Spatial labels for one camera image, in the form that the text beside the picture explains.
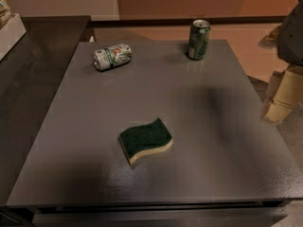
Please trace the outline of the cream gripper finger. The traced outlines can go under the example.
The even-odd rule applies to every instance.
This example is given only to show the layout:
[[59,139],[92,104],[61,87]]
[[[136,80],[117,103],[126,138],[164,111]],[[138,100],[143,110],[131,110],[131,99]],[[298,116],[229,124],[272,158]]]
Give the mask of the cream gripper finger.
[[303,67],[290,65],[283,72],[275,71],[267,87],[262,118],[280,123],[302,100]]

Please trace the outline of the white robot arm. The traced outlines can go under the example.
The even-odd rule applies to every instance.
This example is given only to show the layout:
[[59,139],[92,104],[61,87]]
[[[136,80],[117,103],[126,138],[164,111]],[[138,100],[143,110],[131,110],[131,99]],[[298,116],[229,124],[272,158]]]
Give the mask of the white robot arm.
[[263,118],[282,122],[303,100],[303,1],[285,18],[277,36],[277,55],[289,63],[282,73],[270,78]]

